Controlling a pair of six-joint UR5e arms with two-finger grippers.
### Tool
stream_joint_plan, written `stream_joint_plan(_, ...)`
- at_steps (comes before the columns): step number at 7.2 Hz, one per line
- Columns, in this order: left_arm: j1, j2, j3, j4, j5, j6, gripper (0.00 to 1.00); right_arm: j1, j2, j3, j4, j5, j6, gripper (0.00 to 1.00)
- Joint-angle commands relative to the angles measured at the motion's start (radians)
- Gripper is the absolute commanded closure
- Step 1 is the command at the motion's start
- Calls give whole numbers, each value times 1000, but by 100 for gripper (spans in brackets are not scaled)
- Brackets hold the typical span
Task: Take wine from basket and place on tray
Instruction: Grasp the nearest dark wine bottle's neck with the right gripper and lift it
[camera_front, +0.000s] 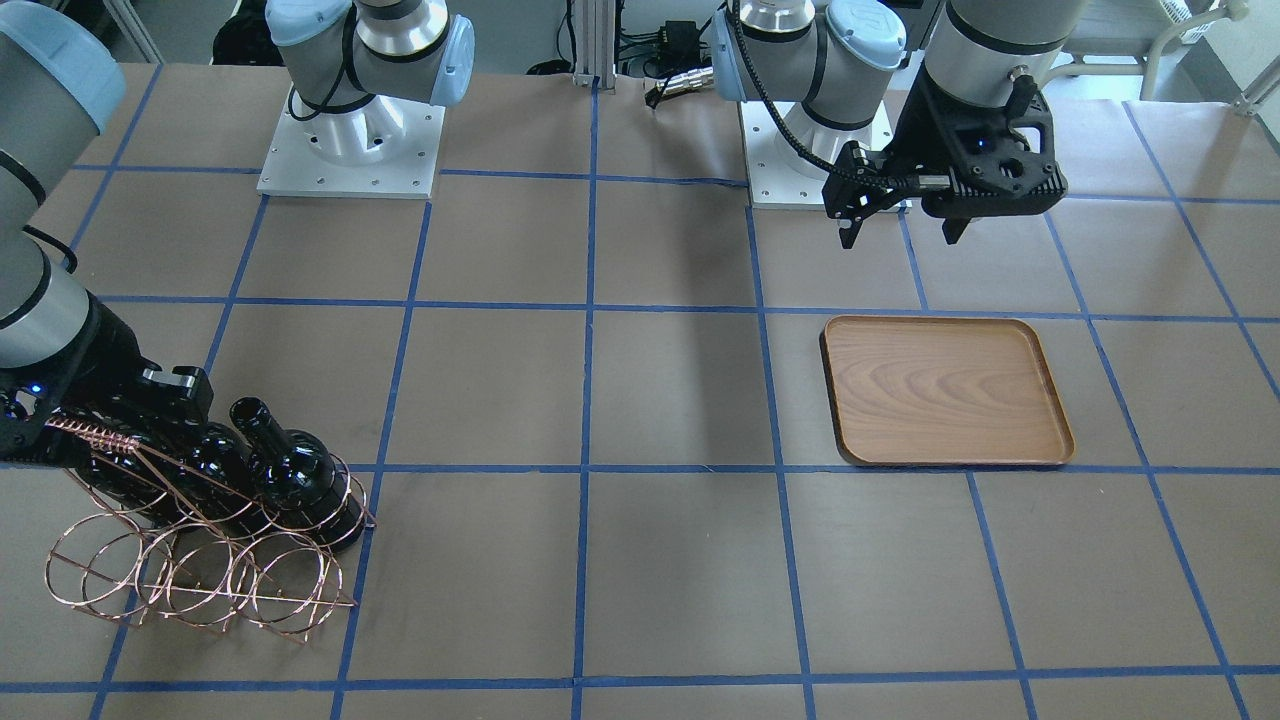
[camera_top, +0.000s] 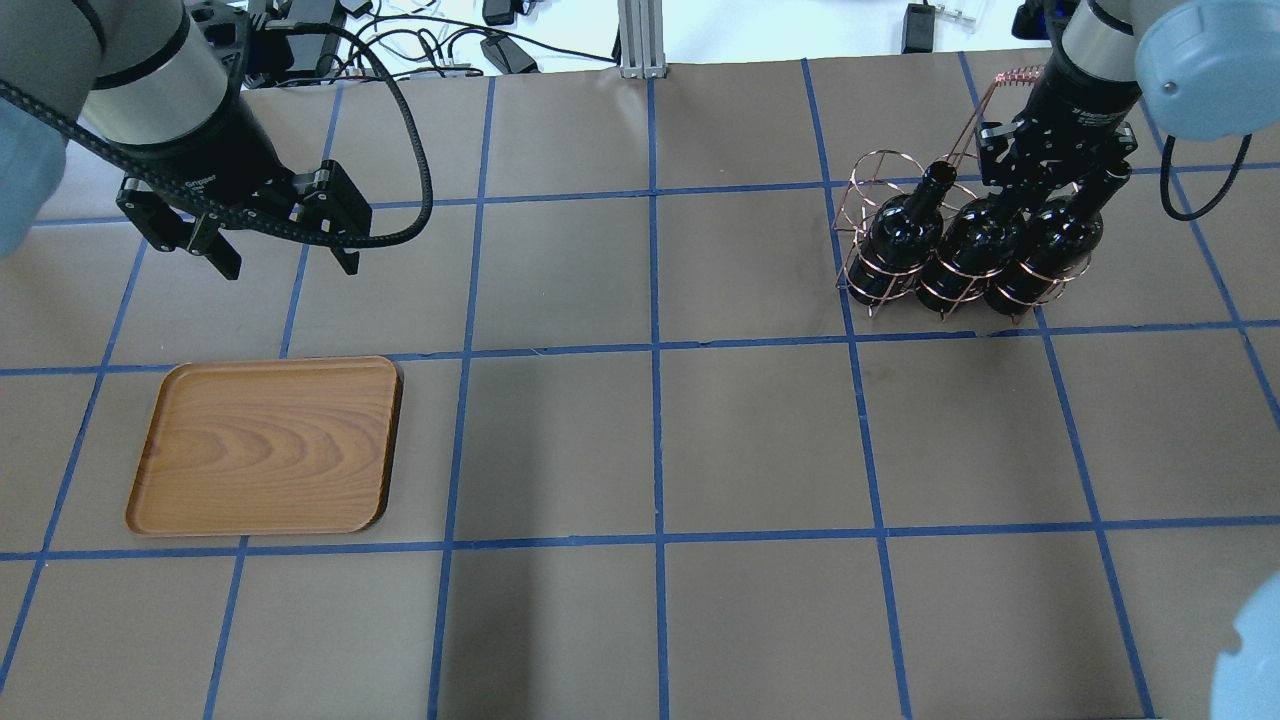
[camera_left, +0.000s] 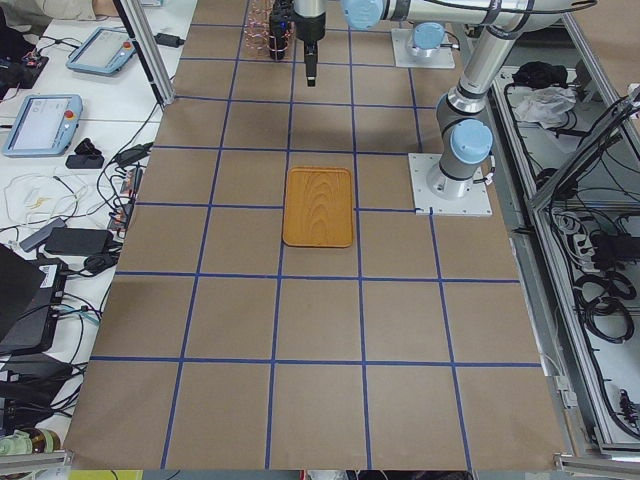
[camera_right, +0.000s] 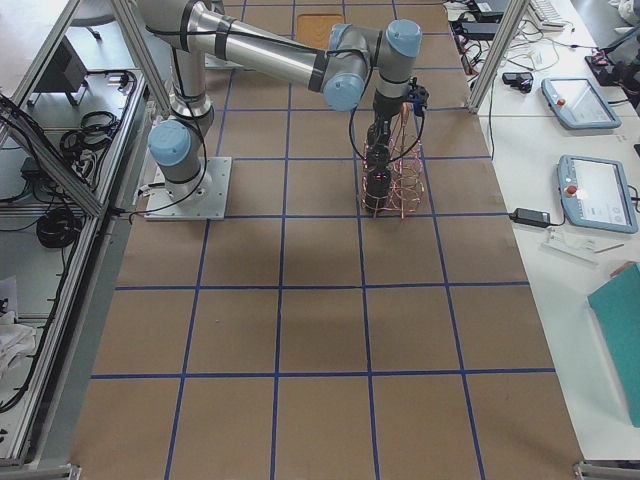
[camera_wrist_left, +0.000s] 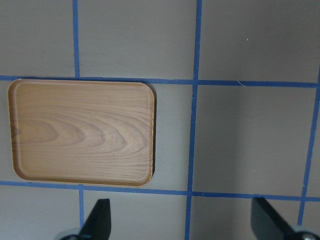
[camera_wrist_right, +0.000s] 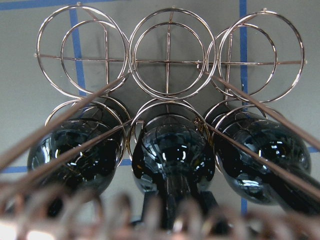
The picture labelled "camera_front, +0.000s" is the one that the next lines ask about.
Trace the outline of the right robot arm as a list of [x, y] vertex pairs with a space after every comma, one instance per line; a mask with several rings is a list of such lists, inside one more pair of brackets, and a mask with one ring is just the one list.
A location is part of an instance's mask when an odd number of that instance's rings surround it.
[[70, 466], [88, 446], [51, 425], [82, 419], [146, 457], [179, 462], [209, 420], [192, 366], [147, 359], [134, 332], [47, 255], [35, 214], [110, 122], [125, 92], [113, 55], [37, 3], [3, 5], [3, 457]]

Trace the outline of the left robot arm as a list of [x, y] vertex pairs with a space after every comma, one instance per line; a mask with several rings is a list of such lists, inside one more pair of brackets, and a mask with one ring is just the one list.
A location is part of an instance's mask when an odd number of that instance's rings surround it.
[[879, 1], [728, 1], [710, 18], [721, 97], [758, 101], [815, 169], [840, 243], [915, 199], [956, 243], [978, 218], [1048, 211], [1068, 193], [1043, 86], [1083, 1], [945, 1], [891, 140], [874, 120], [906, 55], [901, 18]]

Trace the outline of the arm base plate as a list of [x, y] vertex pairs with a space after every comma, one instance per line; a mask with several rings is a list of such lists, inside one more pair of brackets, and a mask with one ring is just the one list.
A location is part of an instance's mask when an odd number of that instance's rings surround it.
[[429, 200], [445, 109], [376, 96], [342, 114], [285, 100], [257, 182], [271, 197]]
[[[854, 131], [820, 126], [794, 102], [780, 102], [776, 108], [794, 137], [829, 164], [847, 141], [881, 150], [892, 137], [883, 102], [876, 108], [868, 126]], [[740, 102], [739, 115], [751, 205], [760, 210], [823, 211], [820, 191], [829, 173], [797, 154], [781, 135], [764, 102]]]

